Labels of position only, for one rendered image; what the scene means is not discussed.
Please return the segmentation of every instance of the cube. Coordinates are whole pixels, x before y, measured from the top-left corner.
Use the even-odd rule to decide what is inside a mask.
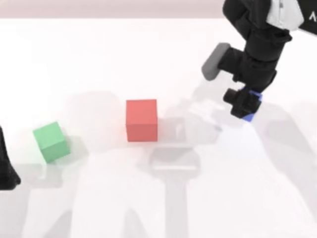
[[[58,122],[33,131],[40,151],[47,163],[70,154],[70,149]]]
[[[126,130],[129,142],[158,140],[157,101],[128,100],[126,102]]]

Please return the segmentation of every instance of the front face of red block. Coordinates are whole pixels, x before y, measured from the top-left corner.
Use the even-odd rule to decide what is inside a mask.
[[[157,141],[157,101],[131,100],[127,101],[126,106],[126,129],[128,141]]]
[[[127,125],[129,142],[150,142],[158,140],[157,125]]]

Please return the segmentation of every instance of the top face of green block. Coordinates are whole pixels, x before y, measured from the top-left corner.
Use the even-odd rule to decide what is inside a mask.
[[[65,140],[65,137],[58,125],[53,122],[33,131],[35,139],[41,149],[50,147]]]

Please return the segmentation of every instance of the red cube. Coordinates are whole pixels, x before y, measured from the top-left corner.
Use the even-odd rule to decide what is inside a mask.
[[[156,100],[128,100],[126,129],[129,142],[158,140],[158,111]]]

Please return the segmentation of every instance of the small blue object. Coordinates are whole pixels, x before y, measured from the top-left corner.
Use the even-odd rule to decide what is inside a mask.
[[[261,93],[257,93],[257,92],[252,91],[252,90],[250,91],[250,93],[259,96],[259,100],[262,101],[262,97],[263,97],[263,96],[262,96]],[[252,122],[252,120],[253,120],[253,118],[254,118],[254,115],[255,115],[255,114],[249,114],[249,115],[245,116],[244,118],[242,118],[242,120],[245,120],[245,121],[247,121],[247,122]]]

